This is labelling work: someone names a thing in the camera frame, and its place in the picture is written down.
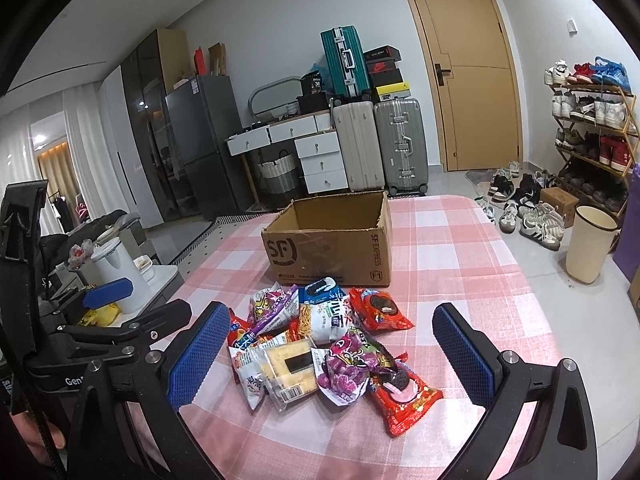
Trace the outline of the person's left hand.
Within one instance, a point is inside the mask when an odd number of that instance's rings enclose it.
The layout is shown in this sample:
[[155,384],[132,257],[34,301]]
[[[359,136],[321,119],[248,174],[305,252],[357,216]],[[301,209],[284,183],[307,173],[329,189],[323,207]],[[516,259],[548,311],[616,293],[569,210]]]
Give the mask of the person's left hand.
[[[40,464],[50,465],[51,459],[44,446],[42,435],[39,432],[35,419],[29,412],[24,412],[17,415],[12,415],[12,420],[17,431],[22,436],[29,451]],[[58,450],[65,448],[66,441],[62,434],[62,431],[55,427],[50,422],[48,423],[51,437],[54,445]]]

